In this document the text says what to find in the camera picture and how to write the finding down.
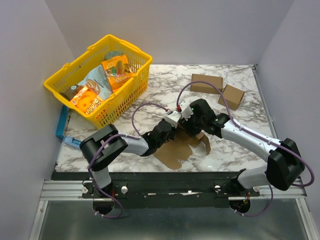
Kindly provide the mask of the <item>brown cardboard box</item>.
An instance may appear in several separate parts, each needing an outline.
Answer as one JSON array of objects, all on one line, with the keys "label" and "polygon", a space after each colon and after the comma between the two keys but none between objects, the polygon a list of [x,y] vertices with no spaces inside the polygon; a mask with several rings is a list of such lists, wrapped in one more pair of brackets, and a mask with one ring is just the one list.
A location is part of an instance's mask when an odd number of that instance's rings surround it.
[{"label": "brown cardboard box", "polygon": [[187,161],[193,154],[191,147],[196,148],[199,145],[204,145],[207,156],[211,151],[209,138],[203,132],[192,137],[178,126],[174,140],[164,143],[153,155],[169,169],[178,170],[182,167],[180,161]]}]

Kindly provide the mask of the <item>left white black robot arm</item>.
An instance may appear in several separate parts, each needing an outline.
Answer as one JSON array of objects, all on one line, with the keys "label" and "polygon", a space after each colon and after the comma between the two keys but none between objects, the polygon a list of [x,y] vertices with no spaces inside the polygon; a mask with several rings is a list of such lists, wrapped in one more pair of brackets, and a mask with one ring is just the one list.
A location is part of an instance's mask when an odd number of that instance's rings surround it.
[{"label": "left white black robot arm", "polygon": [[134,137],[119,133],[113,124],[109,124],[83,140],[79,148],[87,160],[88,171],[95,181],[93,191],[101,198],[111,191],[111,177],[108,166],[121,153],[146,157],[154,154],[163,144],[173,140],[176,128],[161,120],[153,130],[142,136]]}]

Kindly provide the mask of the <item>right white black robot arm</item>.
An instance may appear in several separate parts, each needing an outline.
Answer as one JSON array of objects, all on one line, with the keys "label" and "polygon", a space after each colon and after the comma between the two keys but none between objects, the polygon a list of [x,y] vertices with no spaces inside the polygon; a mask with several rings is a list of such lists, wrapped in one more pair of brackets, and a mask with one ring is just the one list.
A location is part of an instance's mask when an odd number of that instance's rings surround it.
[{"label": "right white black robot arm", "polygon": [[243,195],[253,187],[266,185],[286,191],[305,169],[299,160],[296,143],[289,138],[281,141],[267,137],[239,124],[225,113],[215,114],[202,98],[192,103],[182,100],[177,109],[182,115],[179,123],[191,136],[204,131],[234,142],[266,162],[262,167],[242,169],[232,178],[230,191],[236,196]]}]

